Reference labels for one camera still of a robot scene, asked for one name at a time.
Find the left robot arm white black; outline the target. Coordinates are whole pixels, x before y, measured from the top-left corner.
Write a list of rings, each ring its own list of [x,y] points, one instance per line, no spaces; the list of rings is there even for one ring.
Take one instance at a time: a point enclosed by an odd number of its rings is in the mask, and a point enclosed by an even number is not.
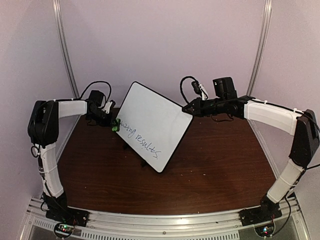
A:
[[[112,126],[114,100],[103,102],[104,94],[92,90],[87,99],[53,99],[35,102],[27,133],[32,143],[31,153],[38,159],[38,171],[42,178],[43,198],[52,213],[61,222],[72,218],[67,196],[59,177],[56,145],[60,133],[59,120],[85,116],[101,127]]]

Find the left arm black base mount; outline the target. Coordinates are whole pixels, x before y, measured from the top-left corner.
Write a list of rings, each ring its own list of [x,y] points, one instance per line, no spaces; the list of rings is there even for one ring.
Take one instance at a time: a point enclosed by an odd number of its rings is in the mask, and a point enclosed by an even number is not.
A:
[[[89,212],[86,210],[67,207],[63,210],[57,205],[47,205],[46,218],[61,222],[71,226],[86,227],[89,217]]]

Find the white whiteboard with writing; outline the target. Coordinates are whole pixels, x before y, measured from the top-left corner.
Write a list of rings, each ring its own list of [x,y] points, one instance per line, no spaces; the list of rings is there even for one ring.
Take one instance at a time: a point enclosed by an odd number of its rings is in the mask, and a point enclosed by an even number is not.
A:
[[[161,173],[194,117],[149,87],[133,82],[119,108],[117,134],[156,172]]]

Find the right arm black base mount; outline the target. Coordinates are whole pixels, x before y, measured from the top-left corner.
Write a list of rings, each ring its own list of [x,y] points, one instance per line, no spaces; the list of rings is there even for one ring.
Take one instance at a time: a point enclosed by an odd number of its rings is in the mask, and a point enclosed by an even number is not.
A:
[[[280,218],[282,216],[282,211],[278,205],[271,209],[261,205],[254,208],[243,209],[239,211],[238,214],[242,226],[249,226],[268,222],[274,218]]]

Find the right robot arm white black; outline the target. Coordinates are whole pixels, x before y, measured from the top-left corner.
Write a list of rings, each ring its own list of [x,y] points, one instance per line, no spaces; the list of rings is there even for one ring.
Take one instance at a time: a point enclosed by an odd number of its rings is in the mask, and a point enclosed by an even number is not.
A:
[[[250,95],[238,96],[231,77],[212,81],[215,98],[209,98],[205,87],[193,76],[185,76],[179,84],[186,105],[184,113],[194,117],[226,115],[246,120],[267,156],[276,180],[261,199],[256,210],[259,220],[266,221],[278,204],[293,192],[320,146],[320,128],[315,113],[261,100]]]

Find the green whiteboard eraser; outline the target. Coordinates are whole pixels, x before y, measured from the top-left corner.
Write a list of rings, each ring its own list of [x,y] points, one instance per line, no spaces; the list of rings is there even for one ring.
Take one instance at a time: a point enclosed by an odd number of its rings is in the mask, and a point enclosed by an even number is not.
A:
[[[119,118],[115,118],[111,123],[111,131],[119,132],[120,131],[121,120]]]

